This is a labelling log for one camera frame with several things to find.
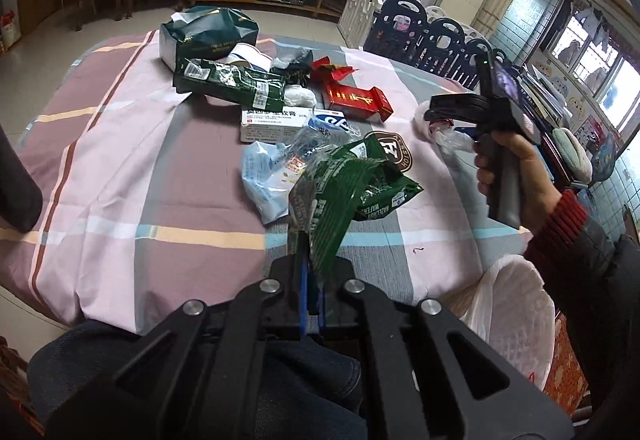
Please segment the red sleeved right forearm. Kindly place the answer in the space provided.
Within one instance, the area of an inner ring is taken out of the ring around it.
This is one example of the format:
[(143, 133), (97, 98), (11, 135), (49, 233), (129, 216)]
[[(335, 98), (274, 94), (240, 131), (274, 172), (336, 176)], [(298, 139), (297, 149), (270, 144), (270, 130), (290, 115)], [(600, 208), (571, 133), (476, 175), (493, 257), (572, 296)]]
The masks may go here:
[(611, 241), (566, 191), (525, 258), (565, 316), (593, 404), (629, 394), (639, 382), (639, 246)]

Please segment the right hand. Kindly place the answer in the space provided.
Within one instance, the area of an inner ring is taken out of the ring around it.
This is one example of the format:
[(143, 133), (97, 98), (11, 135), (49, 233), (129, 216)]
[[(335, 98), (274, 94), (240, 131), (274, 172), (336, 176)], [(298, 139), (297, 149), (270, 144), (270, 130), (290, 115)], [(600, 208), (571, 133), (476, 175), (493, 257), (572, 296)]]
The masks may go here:
[(534, 235), (540, 232), (549, 215), (552, 215), (562, 194), (552, 184), (544, 163), (536, 148), (512, 132), (494, 131), (492, 140), (518, 158), (520, 163), (521, 225)]

